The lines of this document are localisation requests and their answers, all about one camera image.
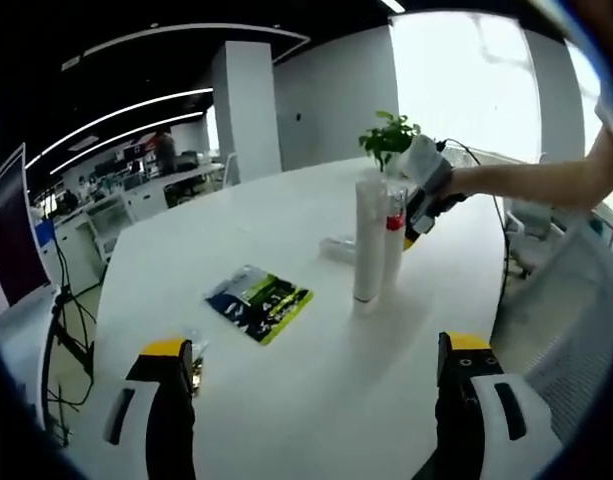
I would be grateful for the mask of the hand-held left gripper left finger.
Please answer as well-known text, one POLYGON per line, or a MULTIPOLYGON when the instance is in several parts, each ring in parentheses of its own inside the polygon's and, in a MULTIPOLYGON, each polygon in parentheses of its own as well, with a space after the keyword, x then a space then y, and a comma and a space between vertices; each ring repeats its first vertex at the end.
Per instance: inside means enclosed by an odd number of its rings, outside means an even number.
POLYGON ((120 381, 97 396, 93 479, 193 479, 192 342, 144 347, 120 381))

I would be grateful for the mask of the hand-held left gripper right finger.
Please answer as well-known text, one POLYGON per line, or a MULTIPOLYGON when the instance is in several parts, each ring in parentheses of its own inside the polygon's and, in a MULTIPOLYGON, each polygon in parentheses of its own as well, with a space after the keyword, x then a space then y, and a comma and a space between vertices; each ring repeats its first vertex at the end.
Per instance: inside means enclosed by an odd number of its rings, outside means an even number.
POLYGON ((440 333, 437 388, 436 479, 535 479, 559 453, 549 406, 485 340, 440 333))

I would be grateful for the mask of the person's right hand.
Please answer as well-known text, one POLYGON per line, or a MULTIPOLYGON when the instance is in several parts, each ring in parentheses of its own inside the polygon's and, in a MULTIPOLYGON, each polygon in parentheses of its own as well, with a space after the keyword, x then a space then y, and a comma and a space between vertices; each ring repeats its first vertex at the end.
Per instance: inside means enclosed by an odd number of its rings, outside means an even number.
POLYGON ((448 196, 470 197, 472 195, 485 193, 480 178, 481 172, 478 168, 460 168, 451 173, 449 183, 446 185, 448 196))

